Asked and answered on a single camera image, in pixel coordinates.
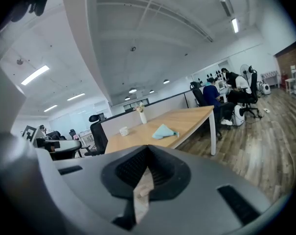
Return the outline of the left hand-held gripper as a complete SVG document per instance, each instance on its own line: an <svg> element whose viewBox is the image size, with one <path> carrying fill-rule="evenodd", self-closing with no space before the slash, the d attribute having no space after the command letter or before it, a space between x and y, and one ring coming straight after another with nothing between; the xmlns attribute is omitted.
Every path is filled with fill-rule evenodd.
<svg viewBox="0 0 296 235"><path fill-rule="evenodd" d="M53 160L60 160L61 155L57 153L76 152L81 148L79 140L60 140L60 133L53 131L46 134L40 127L26 126L22 137L30 141L36 148L45 149Z"/></svg>

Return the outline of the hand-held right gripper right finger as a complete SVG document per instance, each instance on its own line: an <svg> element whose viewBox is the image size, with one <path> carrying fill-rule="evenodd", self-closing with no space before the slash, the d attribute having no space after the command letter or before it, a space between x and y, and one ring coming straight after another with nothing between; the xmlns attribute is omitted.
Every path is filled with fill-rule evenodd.
<svg viewBox="0 0 296 235"><path fill-rule="evenodd" d="M175 199L151 202L137 226L138 235L224 235L243 227L218 188L230 185L256 211L264 213L271 202L266 195L229 167L176 149L164 151L184 161L191 180Z"/></svg>

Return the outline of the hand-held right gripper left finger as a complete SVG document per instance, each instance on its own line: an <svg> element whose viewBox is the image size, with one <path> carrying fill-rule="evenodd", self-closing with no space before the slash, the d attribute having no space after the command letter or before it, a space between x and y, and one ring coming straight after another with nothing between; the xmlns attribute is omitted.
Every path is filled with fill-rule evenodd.
<svg viewBox="0 0 296 235"><path fill-rule="evenodd" d="M49 235L148 235L144 222L131 230L114 224L129 202L112 196L101 181L107 164L135 150L54 162L47 151L37 149L38 229Z"/></svg>

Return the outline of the black high-back office chair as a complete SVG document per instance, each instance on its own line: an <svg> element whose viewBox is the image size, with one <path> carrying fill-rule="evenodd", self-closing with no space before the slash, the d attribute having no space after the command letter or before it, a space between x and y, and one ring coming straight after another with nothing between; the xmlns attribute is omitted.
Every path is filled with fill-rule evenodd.
<svg viewBox="0 0 296 235"><path fill-rule="evenodd" d="M100 115L92 115L89 117L89 122L91 123L90 130L93 136L95 149L89 149L85 147L85 156L97 156L105 153L108 139L104 133L101 125Z"/></svg>

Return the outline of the white table leg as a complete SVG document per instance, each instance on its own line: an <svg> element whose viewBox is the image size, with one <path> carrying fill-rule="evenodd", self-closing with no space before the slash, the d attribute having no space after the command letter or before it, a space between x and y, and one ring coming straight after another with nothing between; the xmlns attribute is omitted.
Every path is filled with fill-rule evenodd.
<svg viewBox="0 0 296 235"><path fill-rule="evenodd" d="M210 136L211 136L211 156L215 156L215 154L216 154L216 126L215 126L215 117L214 117L213 111L209 115L209 124L210 124Z"/></svg>

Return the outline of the wooden table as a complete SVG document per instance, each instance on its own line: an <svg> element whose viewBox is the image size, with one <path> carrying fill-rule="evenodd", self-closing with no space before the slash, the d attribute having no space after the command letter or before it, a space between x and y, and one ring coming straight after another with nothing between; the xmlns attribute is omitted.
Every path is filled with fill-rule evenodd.
<svg viewBox="0 0 296 235"><path fill-rule="evenodd" d="M144 108L144 114L146 120L149 121L169 111L195 107L198 107L196 98L191 91L187 91L148 105ZM118 134L119 130L123 127L133 128L141 124L142 121L137 111L114 116L101 122L101 126L107 138Z"/></svg>

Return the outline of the white round wheeled device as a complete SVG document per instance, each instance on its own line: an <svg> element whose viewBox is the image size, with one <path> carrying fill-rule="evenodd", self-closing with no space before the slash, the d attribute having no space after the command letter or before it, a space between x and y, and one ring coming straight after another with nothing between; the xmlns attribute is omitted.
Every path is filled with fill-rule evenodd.
<svg viewBox="0 0 296 235"><path fill-rule="evenodd" d="M233 114L232 114L232 122L234 126L240 126L245 121L245 111L240 105L235 105Z"/></svg>
<svg viewBox="0 0 296 235"><path fill-rule="evenodd" d="M270 86L267 83L261 81L257 81L257 91L263 95L271 94Z"/></svg>

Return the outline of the black mesh office chair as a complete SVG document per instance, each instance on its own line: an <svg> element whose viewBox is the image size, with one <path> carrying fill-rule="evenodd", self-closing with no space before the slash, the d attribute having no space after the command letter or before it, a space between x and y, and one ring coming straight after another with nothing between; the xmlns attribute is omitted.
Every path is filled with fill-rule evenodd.
<svg viewBox="0 0 296 235"><path fill-rule="evenodd" d="M251 107L252 104L256 104L258 102L258 96L257 96L257 72L256 70L253 70L253 73L251 74L251 82L250 82L250 90L251 90L251 96L247 96L246 90L247 87L241 87L239 88L240 91L245 92L245 98L240 99L239 102L243 104L243 109L245 112L250 112L254 118L262 118L261 112L258 108Z"/></svg>
<svg viewBox="0 0 296 235"><path fill-rule="evenodd" d="M200 84L198 82L191 82L190 83L190 89L193 92L196 100L197 100L197 104L199 107L204 107L204 106L208 106L209 104L206 102L203 93L200 90ZM219 140L222 139L222 133L220 131L220 127L221 127L221 119L222 119L222 110L220 109L220 107L214 108L213 110L214 112L214 119L215 119L215 128L216 128L216 135L217 138Z"/></svg>

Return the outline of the white standing fan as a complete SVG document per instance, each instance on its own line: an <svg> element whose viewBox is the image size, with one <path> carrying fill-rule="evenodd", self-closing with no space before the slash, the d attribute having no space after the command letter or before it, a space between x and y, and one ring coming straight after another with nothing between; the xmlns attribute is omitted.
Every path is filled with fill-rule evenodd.
<svg viewBox="0 0 296 235"><path fill-rule="evenodd" d="M248 66L246 64L243 64L240 67L240 74L242 77L244 77L247 81L251 78L251 74L253 73L253 70L251 66Z"/></svg>

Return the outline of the white patterned bench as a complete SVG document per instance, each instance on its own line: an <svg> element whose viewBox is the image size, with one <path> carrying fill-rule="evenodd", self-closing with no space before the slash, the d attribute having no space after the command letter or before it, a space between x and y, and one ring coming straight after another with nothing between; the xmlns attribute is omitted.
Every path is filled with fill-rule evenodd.
<svg viewBox="0 0 296 235"><path fill-rule="evenodd" d="M261 78L265 83L269 84L270 86L276 86L280 88L280 81L279 81L280 76L278 71L274 70L274 71L262 73Z"/></svg>

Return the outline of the group of black wall objects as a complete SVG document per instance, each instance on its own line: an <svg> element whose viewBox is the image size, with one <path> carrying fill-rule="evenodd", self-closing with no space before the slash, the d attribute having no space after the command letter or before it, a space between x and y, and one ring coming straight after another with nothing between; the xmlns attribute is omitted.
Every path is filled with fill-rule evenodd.
<svg viewBox="0 0 296 235"><path fill-rule="evenodd" d="M200 84L204 85L207 83L209 78L215 80L223 80L222 72L220 70L202 70L194 74L193 79Z"/></svg>

